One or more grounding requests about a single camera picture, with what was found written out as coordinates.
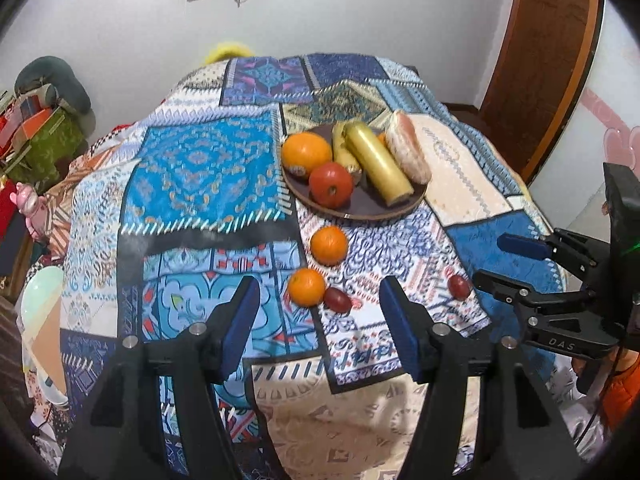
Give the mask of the green gift box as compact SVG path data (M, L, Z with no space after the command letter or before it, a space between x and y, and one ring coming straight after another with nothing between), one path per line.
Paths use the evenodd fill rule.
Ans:
M75 117L58 107L3 170L13 182L44 191L64 178L68 164L86 148Z

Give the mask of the peeled pomelo segment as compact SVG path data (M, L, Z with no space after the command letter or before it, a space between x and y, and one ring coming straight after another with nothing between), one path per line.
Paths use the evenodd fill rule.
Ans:
M431 168L422 151L416 128L402 110L395 110L390 116L385 131L385 142L407 178L416 184L428 185L432 176Z

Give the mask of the yellow foam bed guard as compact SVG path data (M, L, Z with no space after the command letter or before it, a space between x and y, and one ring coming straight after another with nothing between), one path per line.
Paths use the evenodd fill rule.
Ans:
M254 55L255 53L252 49L240 42L221 42L207 53L204 65L228 61L232 60L232 58L251 58Z

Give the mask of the pink toy figure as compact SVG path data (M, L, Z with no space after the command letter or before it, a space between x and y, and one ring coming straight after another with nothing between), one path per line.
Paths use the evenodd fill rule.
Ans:
M48 208L46 199L39 196L35 188L28 183L17 182L15 187L16 190L10 194L11 202L25 218L28 234L36 242L43 242L47 238Z

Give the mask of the large orange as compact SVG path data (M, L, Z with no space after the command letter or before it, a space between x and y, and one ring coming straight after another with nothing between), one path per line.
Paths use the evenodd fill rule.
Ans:
M291 134L281 146L283 168L299 179L307 179L316 168L332 160L329 142L314 132Z

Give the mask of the grey neck pillow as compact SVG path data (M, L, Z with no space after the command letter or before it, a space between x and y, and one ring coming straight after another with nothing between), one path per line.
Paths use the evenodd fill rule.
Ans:
M70 64L57 56L47 55L27 64L17 75L14 93L26 96L28 92L50 84L58 98L58 104L76 115L87 115L91 100L85 87L76 77Z

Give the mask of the small tangerine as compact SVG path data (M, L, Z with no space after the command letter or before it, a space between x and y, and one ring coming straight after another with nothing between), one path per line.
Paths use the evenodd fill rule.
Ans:
M326 282L314 269L299 269L288 280L288 294L294 304L302 308L317 307L325 291Z
M337 226L324 226L311 237L310 251L322 266L337 266L347 256L348 239Z

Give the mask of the blue patchwork bed cover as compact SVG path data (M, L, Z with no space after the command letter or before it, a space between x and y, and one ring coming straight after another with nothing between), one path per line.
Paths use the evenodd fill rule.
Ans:
M347 256L319 266L310 240L330 219L288 192L281 144L358 119L384 129L416 120L433 171L413 211L344 221ZM242 278L260 305L241 362L213 393L250 479L391 479L426 390L400 367L378 303L383 278L465 335L515 335L512 310L448 282L478 269L560 292L551 261L499 252L499 235L550 232L518 175L483 133L459 122L413 71L388 58L310 54L240 58L196 70L147 118L96 142L49 192L64 285L58 318L65 382L52 401L28 391L37 445L61 461L82 404L122 338L178 336L227 301ZM294 304L302 269L349 296L348 312Z

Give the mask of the dark purple round plate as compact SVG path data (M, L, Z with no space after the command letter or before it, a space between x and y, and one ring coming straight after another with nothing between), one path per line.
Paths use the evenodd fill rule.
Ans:
M332 128L335 124L321 125L311 130L311 132L322 136L324 140L329 142L332 148ZM413 194L405 202L387 207L381 195L378 194L378 191L369 181L364 170L362 170L360 183L357 186L354 185L350 200L340 208L330 209L320 206L311 197L308 183L309 177L307 179L299 179L289 174L284 168L283 170L285 183L298 200L310 208L341 219L388 220L395 218L416 208L426 192L425 185L416 184L408 179L414 189Z

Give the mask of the red tomato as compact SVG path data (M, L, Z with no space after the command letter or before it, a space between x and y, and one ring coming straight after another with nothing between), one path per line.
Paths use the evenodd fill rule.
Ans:
M312 170L308 183L314 201L330 209L344 206L354 190L352 176L337 162L326 162Z

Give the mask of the brown wooden door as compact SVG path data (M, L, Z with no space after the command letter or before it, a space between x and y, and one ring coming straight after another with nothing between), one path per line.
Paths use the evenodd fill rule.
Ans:
M603 0L512 0L480 117L491 142L527 183L577 104L602 14Z

